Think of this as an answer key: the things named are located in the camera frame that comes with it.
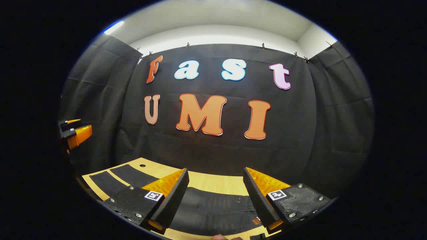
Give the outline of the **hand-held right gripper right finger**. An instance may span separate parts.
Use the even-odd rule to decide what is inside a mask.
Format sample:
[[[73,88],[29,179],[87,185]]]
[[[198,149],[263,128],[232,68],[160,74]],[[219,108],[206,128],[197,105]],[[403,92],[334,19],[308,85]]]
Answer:
[[[244,168],[243,181],[269,234],[296,228],[334,203],[304,183],[290,185],[249,167]]]

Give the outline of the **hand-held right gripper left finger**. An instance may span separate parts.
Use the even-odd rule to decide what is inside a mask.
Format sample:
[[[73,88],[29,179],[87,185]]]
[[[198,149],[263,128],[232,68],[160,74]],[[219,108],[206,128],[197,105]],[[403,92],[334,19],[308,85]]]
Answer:
[[[183,168],[143,187],[129,186],[102,203],[128,222],[164,234],[177,213],[188,184],[188,170]]]

